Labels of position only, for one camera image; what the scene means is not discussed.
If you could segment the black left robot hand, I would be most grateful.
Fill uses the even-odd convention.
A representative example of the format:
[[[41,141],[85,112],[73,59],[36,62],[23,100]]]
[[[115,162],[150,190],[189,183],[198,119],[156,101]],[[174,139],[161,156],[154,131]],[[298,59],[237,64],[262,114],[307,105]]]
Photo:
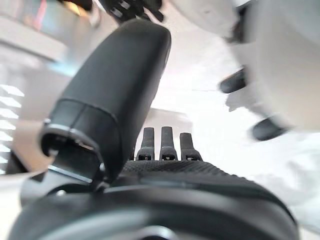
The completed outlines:
[[[11,240],[298,240],[285,204],[202,160],[190,133],[144,127],[171,34],[130,20],[85,61],[38,135],[53,157],[26,179]]]

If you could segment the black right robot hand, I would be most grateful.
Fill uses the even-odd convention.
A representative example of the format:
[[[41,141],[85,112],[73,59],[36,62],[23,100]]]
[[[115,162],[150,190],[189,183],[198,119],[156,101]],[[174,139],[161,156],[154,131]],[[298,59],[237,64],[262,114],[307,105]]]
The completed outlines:
[[[99,2],[106,13],[119,24],[137,18],[151,21],[145,9],[159,22],[163,22],[165,18],[160,12],[162,7],[161,0],[100,0]]]

